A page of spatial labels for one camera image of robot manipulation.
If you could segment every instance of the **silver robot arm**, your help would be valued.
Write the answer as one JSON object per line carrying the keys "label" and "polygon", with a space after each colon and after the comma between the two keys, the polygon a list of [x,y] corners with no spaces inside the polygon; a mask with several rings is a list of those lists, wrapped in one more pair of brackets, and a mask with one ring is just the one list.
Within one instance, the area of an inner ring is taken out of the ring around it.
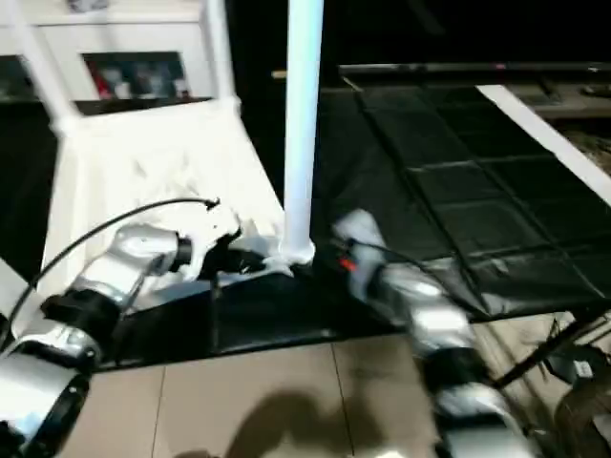
{"label": "silver robot arm", "polygon": [[119,229],[110,248],[0,356],[0,458],[52,457],[78,418],[93,371],[144,280],[177,271],[189,239],[149,225]]}
{"label": "silver robot arm", "polygon": [[466,313],[443,285],[412,263],[387,260],[367,212],[349,214],[335,233],[348,250],[351,294],[411,338],[432,400],[439,456],[535,458],[505,398],[492,387]]}

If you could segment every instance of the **beige floor tile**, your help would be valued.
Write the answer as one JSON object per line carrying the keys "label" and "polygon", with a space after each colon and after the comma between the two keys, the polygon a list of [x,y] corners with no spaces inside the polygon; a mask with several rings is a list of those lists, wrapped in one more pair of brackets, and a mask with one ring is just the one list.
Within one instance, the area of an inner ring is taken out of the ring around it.
{"label": "beige floor tile", "polygon": [[[475,334],[494,376],[507,372],[542,343],[547,338],[552,319],[551,315],[541,315],[477,324]],[[549,428],[556,406],[569,388],[544,369],[536,367],[503,392],[522,423]]]}
{"label": "beige floor tile", "polygon": [[150,458],[163,367],[94,376],[61,458]]}
{"label": "beige floor tile", "polygon": [[167,367],[155,458],[349,454],[329,344]]}
{"label": "beige floor tile", "polygon": [[436,432],[407,340],[369,338],[334,348],[356,456],[427,456]]}

